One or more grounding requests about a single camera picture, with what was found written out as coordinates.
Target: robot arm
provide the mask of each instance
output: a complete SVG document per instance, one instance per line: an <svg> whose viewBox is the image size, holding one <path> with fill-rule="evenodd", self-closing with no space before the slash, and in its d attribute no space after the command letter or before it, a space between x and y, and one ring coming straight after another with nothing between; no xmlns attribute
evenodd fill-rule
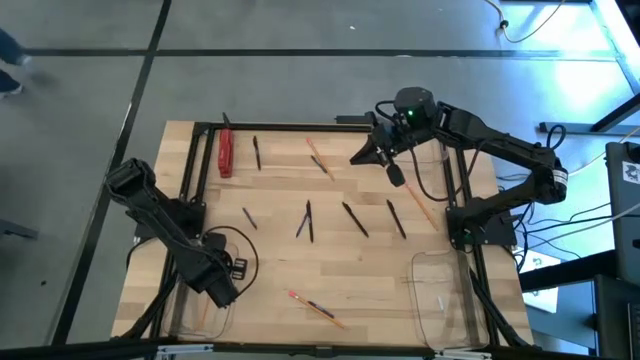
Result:
<svg viewBox="0 0 640 360"><path fill-rule="evenodd" d="M432 93L422 88L404 88L393 102L383 103L393 103L396 113L390 116L379 111L381 119L373 112L366 114L372 124L371 133L364 147L351 158L351 164L386 166L395 186L405 181L393 158L432 139L456 149L484 151L531 170L525 182L516 187L449 209L447 223L456 243L484 240L484 225L503 211L532 201L553 204L565 199L568 175L553 149L496 131L468 111L442 102L436 104ZM465 240L469 234L474 240Z"/></svg>

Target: concrete floor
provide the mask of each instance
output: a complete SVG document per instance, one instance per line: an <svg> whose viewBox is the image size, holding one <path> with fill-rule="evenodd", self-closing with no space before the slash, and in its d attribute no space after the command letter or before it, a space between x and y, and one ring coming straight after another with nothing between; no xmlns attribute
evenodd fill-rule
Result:
<svg viewBox="0 0 640 360"><path fill-rule="evenodd" d="M146 49L161 5L161 0L0 0L0 26L27 48ZM505 3L503 8L512 36L518 37L555 5ZM615 58L602 56L615 49L588 6L565 5L547 27L516 45L496 38L496 23L497 14L482 0L174 1L161 49L559 53L518 59L156 57L125 158L153 163L167 120L220 121L226 111L243 122L332 122L337 114L368 111L405 86L431 89L437 99L529 141L544 141L535 129L540 121L595 122L633 95ZM0 348L49 341L142 60L38 56L41 71L35 78L3 66L24 81L26 92L0 102L0 218L37 228L41 235L35 241L0 241ZM617 140L570 136L558 154L572 170ZM499 160L495 165L500 175L521 171ZM539 206L536 218L568 218L607 202L606 181L602 164L572 177L567 201ZM121 207L110 207L71 342L109 337L133 228ZM580 255L607 250L613 246L611 228L556 245ZM547 246L538 250L571 258Z"/></svg>

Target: wooden table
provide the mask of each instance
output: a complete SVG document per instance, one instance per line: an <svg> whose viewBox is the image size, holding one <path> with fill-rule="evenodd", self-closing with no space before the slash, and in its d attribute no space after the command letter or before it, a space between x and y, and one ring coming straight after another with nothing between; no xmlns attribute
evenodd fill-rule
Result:
<svg viewBox="0 0 640 360"><path fill-rule="evenodd" d="M177 197L194 123L167 123L155 164L157 186ZM351 166L349 158L364 144L363 133L235 131L233 177L222 179L217 168L217 135L206 186L206 225L231 225L254 242L260 270L255 284L228 310L213 305L206 294L190 293L179 321L186 340L259 344L323 344L433 348L462 346L469 341L457 283L459 252L452 251L446 232L446 202L422 197L435 215L439 231L425 218L406 189L395 188L380 166ZM252 145L260 145L258 171ZM312 162L305 138L313 139L336 181ZM200 168L203 144L195 169ZM416 149L425 187L446 197L442 155L435 141ZM408 154L397 159L409 184L419 193ZM195 189L197 176L192 178ZM481 154L470 178L475 196L497 192L490 157ZM395 205L407 239L396 229L386 200ZM305 213L313 209L315 243L305 228L295 232ZM370 238L365 238L342 207L351 205ZM254 230L242 212L256 220ZM228 251L255 259L246 241L227 235ZM519 335L531 341L518 275L513 259L499 247L484 246L484 257L494 302ZM113 326L113 335L126 331L155 296L166 250L151 240L133 254ZM412 258L417 255L412 265ZM236 283L241 289L247 280ZM317 302L347 326L340 329L288 296L289 290ZM163 323L168 330L171 306ZM474 319L483 323L475 303ZM422 324L424 335L417 324ZM480 341L487 341L479 330Z"/></svg>

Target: wooden board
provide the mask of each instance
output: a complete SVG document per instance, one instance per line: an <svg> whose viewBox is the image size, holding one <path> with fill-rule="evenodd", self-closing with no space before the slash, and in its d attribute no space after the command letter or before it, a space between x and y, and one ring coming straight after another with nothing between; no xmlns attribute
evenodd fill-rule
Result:
<svg viewBox="0 0 640 360"><path fill-rule="evenodd" d="M165 129L155 171L157 186L169 197L178 195L192 127L192 122L172 121ZM251 142L254 135L258 137L262 171L256 166ZM310 159L307 136L333 171L335 182ZM421 346L423 335L416 327L421 323L432 347L437 347L434 342L464 340L463 305L456 300L461 290L451 278L457 271L457 253L451 251L446 234L446 203L423 197L424 204L435 215L439 227L436 231L406 189L389 183L384 169L374 165L351 166L349 158L361 148L365 138L362 133L235 131L234 176L230 179L220 178L217 146L214 147L205 194L206 224L231 225L245 232L258 250L260 270L255 284L229 312L218 310L206 295L189 295L181 320L182 337L189 340L215 337L217 341L242 343ZM204 141L201 142L196 169L204 148ZM446 197L440 164L443 154L437 143L421 145L416 154L427 190L434 196ZM408 183L419 193L410 160L409 154L402 154L397 162ZM196 181L194 177L191 189ZM489 156L478 157L471 184L477 196L490 196L497 191ZM396 229L387 199L395 205L407 232L406 240ZM313 209L314 244L309 241L306 227L295 238L307 200ZM349 218L342 201L351 205L369 238ZM258 230L251 227L242 207L256 220ZM221 232L227 235L233 255L237 252L249 259L250 278L255 261L246 241L231 231ZM494 301L518 333L531 340L513 260L503 249L489 246L484 249ZM114 335L126 331L153 299L165 253L162 244L155 240L134 253L114 322ZM438 301L412 297L414 282L409 275L412 269L419 270L410 264L417 253L426 254L421 258L423 262L433 259L438 264L427 267L432 273L414 273L415 284L423 276L444 281L445 286L440 286L444 292ZM241 289L246 283L247 280L236 285ZM348 329L336 327L291 299L287 295L289 290L327 308ZM449 298L448 291L454 295L454 301L448 301L443 310L439 302ZM419 316L415 300L423 310ZM482 322L478 304L475 310ZM171 318L170 313L167 315L165 330ZM444 337L443 326L451 330Z"/></svg>

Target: orange pencil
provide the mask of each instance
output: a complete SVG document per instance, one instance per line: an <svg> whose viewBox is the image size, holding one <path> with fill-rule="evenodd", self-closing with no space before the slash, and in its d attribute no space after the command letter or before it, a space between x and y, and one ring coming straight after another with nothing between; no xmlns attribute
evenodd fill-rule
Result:
<svg viewBox="0 0 640 360"><path fill-rule="evenodd" d="M409 190L409 193L411 194L413 199L418 203L418 206L420 207L420 209L422 209L422 212L424 213L424 215L427 217L427 219L429 219L429 222L431 223L431 225L433 225L433 228L436 229L436 231L440 231L440 229L438 228L438 225L436 224L435 219L433 218L433 216L431 216L431 213L429 213L429 210L427 210L427 208L424 206L422 201L420 201L420 198L418 198L418 195L416 195L416 193L413 192L413 189L411 188L411 186L409 186L409 184L405 183L405 186L407 187L407 190Z"/></svg>
<svg viewBox="0 0 640 360"><path fill-rule="evenodd" d="M336 320L333 315L328 312L327 310L319 307L319 306L313 306L311 305L307 300L305 300L304 298L298 296L298 294L295 293L295 291L289 291L289 296L291 296L292 298L300 301L301 303L303 303L304 305L306 305L307 307L311 308L313 311L317 312L318 314L322 315L322 317L324 317L325 319L331 321L332 323L336 324L338 327L342 328L342 329L346 329L346 327L338 320Z"/></svg>
<svg viewBox="0 0 640 360"><path fill-rule="evenodd" d="M311 150L313 151L313 153L316 154L316 159L318 159L318 161L320 161L320 164L322 164L324 169L327 170L327 175L329 175L329 177L331 178L331 181L336 181L336 178L333 177L333 173L331 172L331 169L329 169L329 167L324 162L324 160L322 160L322 157L318 153L318 150L316 150L316 147L313 146L313 143L311 142L310 138L307 138L307 144L309 144L309 146L311 147Z"/></svg>

